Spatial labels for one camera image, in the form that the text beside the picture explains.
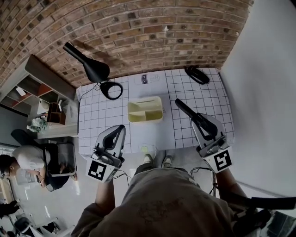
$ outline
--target brown shirt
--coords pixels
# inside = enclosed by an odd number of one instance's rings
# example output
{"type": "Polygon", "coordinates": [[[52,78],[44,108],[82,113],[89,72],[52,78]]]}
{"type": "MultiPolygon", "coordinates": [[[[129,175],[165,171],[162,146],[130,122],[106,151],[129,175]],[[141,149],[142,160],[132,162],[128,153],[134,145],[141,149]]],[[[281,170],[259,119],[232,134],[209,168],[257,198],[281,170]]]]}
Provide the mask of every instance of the brown shirt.
{"type": "Polygon", "coordinates": [[[202,191],[186,172],[155,168],[135,175],[121,206],[100,215],[89,205],[71,236],[234,236],[227,202],[202,191]]]}

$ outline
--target grid paper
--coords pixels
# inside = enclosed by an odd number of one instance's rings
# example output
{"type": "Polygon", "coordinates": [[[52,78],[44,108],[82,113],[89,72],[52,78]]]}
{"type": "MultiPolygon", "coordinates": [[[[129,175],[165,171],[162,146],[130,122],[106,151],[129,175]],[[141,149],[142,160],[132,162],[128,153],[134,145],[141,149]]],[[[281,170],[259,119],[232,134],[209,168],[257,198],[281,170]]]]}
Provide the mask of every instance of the grid paper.
{"type": "Polygon", "coordinates": [[[87,156],[93,153],[93,148],[100,133],[110,127],[121,124],[126,128],[123,152],[131,152],[130,123],[127,118],[127,104],[129,101],[128,77],[118,77],[110,81],[118,82],[123,86],[123,94],[117,100],[108,100],[99,90],[99,86],[92,90],[96,83],[77,89],[79,100],[84,93],[89,91],[83,95],[80,101],[78,137],[79,153],[82,155],[87,156]]]}
{"type": "Polygon", "coordinates": [[[184,69],[165,71],[172,108],[176,148],[198,145],[191,128],[190,118],[175,104],[177,98],[194,112],[208,114],[219,120],[224,126],[230,143],[234,138],[230,104],[218,71],[216,68],[203,68],[201,70],[210,79],[207,85],[196,83],[184,69]]]}
{"type": "MultiPolygon", "coordinates": [[[[219,120],[224,126],[228,143],[232,143],[234,139],[230,104],[218,71],[215,68],[203,68],[201,70],[210,79],[207,85],[196,83],[186,74],[184,69],[165,71],[176,148],[198,145],[190,126],[190,119],[177,108],[174,102],[176,98],[182,100],[193,111],[211,115],[219,120]]],[[[128,77],[119,77],[110,81],[121,83],[123,86],[123,94],[117,100],[108,100],[101,93],[98,86],[92,90],[96,83],[76,90],[79,100],[82,96],[79,112],[79,153],[82,155],[92,154],[92,149],[101,132],[109,127],[121,124],[126,127],[123,152],[131,153],[130,123],[127,116],[127,103],[129,101],[128,77]]]]}

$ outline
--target bottle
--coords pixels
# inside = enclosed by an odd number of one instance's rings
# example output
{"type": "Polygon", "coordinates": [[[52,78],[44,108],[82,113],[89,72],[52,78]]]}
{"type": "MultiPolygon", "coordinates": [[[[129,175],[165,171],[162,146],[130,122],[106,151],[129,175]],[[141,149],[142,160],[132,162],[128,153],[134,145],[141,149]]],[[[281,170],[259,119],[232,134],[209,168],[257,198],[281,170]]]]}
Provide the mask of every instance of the bottle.
{"type": "Polygon", "coordinates": [[[27,129],[32,131],[32,132],[40,132],[41,131],[41,128],[40,127],[37,127],[37,126],[27,126],[27,129]]]}
{"type": "Polygon", "coordinates": [[[46,128],[47,122],[41,118],[34,118],[32,120],[32,124],[37,127],[46,128]]]}

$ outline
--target person's arm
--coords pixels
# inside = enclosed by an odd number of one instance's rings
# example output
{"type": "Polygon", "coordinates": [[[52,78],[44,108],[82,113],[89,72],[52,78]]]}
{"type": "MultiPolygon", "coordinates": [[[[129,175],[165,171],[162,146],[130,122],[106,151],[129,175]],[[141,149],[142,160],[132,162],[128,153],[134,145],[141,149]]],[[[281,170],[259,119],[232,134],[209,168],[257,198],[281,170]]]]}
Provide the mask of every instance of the person's arm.
{"type": "Polygon", "coordinates": [[[29,172],[29,173],[32,174],[32,175],[37,175],[37,176],[40,175],[39,171],[37,171],[37,170],[26,169],[26,171],[29,172]]]}
{"type": "Polygon", "coordinates": [[[94,203],[101,209],[104,215],[108,215],[115,208],[113,180],[99,183],[94,203]]]}
{"type": "Polygon", "coordinates": [[[95,202],[84,209],[71,237],[86,237],[115,208],[113,180],[99,183],[95,202]]]}
{"type": "Polygon", "coordinates": [[[45,176],[46,176],[46,168],[44,166],[43,168],[40,169],[40,175],[38,176],[42,187],[46,186],[45,185],[45,176]]]}
{"type": "Polygon", "coordinates": [[[246,197],[246,194],[241,189],[240,185],[236,182],[229,169],[216,174],[216,179],[218,187],[220,188],[219,195],[221,199],[228,201],[229,192],[246,197]]]}

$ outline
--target white wall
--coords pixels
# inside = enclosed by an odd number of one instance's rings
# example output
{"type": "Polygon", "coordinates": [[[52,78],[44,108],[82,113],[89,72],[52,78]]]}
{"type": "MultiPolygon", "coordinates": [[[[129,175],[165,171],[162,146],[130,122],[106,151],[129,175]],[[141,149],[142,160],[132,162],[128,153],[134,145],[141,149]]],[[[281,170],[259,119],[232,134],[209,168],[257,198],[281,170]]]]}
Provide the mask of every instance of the white wall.
{"type": "Polygon", "coordinates": [[[237,180],[296,196],[296,8],[255,0],[221,74],[232,107],[237,180]]]}
{"type": "Polygon", "coordinates": [[[14,129],[26,130],[27,117],[0,107],[0,143],[19,146],[10,133],[14,129]]]}

